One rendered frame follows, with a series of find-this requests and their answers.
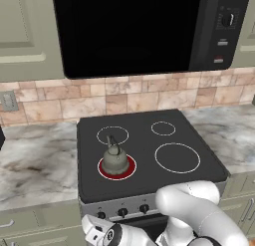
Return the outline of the grey-green drawer front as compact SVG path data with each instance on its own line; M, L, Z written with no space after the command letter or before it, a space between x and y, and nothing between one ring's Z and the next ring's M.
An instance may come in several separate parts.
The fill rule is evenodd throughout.
M0 210L0 225L15 221L11 227L0 228L0 233L34 228L59 228L81 224L77 200Z
M255 171L232 174L225 186L222 198L255 194Z

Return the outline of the grey wall socket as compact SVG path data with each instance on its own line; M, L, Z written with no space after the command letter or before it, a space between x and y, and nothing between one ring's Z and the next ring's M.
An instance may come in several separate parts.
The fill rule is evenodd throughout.
M4 112L16 112L19 110L13 91L0 92L0 103Z

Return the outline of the black microwave oven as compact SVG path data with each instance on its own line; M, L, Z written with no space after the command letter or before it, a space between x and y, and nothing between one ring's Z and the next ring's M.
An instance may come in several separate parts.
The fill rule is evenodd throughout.
M233 61L249 0L53 0L71 80L218 71Z

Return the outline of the grey-green wall cupboard door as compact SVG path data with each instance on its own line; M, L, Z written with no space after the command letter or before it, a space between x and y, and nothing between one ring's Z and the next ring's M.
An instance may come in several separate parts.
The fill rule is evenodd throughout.
M53 0L0 0L0 83L63 78Z
M249 0L231 67L255 67L255 0Z

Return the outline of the black electric hob stove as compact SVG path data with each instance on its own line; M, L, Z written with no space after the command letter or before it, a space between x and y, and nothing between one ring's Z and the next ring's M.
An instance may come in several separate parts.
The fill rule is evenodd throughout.
M112 135L134 170L123 176L108 176L100 168ZM160 214L156 191L170 184L195 180L214 182L223 191L228 170L179 110L146 112L81 119L77 124L78 189L81 212L106 220ZM149 206L143 214L139 207ZM125 217L118 210L126 208Z

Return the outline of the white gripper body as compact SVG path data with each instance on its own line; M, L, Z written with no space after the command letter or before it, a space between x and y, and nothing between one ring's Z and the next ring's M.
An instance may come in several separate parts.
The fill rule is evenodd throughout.
M88 215L85 215L82 219L82 227L85 233L85 239L90 246L98 246L100 240L100 232L96 229L96 226L92 223Z

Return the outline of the grey-green kettle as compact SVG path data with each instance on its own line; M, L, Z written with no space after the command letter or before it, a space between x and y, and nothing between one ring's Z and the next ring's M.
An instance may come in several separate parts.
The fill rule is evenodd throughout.
M102 162L103 171L109 175L123 174L129 168L127 153L112 135L107 136L107 141L108 149Z

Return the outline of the black oven door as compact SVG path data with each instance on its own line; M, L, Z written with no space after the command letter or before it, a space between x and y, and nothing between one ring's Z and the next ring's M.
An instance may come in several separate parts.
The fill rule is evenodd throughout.
M115 237L123 234L122 225L129 225L143 229L153 241L164 231L168 217L162 214L152 214L148 216L136 217L117 221L112 227Z

